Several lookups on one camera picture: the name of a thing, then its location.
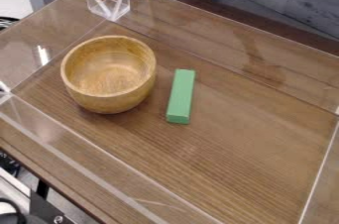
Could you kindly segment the green rectangular block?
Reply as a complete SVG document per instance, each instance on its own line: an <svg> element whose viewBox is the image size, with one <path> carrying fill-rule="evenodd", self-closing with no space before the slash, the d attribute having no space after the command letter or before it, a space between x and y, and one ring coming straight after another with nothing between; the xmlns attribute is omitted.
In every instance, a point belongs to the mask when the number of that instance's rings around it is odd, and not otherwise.
<svg viewBox="0 0 339 224"><path fill-rule="evenodd" d="M170 123L188 124L195 88L196 72L190 69L176 69L166 118Z"/></svg>

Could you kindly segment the clear acrylic enclosure wall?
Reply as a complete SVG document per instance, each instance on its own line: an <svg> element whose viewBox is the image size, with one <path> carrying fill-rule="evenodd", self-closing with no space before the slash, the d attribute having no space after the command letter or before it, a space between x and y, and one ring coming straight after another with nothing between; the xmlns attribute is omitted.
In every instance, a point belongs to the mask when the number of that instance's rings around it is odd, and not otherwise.
<svg viewBox="0 0 339 224"><path fill-rule="evenodd" d="M0 33L0 150L103 224L339 224L339 43L286 39L180 0L130 0L111 22L56 0ZM127 36L155 52L132 109L67 92L70 50ZM196 72L188 124L166 118Z"/></svg>

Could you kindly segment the wooden bowl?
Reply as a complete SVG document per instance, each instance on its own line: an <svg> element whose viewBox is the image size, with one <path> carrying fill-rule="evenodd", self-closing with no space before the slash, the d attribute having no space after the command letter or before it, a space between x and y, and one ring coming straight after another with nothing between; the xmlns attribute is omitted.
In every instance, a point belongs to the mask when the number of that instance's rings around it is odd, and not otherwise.
<svg viewBox="0 0 339 224"><path fill-rule="evenodd" d="M150 95L156 79L154 50L127 36L102 36L76 45L60 74L79 106L100 114L122 113Z"/></svg>

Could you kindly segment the clear acrylic corner bracket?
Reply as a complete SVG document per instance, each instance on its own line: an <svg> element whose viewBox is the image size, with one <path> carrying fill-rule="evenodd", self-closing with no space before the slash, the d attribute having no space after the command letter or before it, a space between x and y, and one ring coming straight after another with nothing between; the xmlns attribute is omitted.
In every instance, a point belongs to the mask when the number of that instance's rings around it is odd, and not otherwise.
<svg viewBox="0 0 339 224"><path fill-rule="evenodd" d="M116 22L131 9L130 0L86 0L88 10L111 22Z"/></svg>

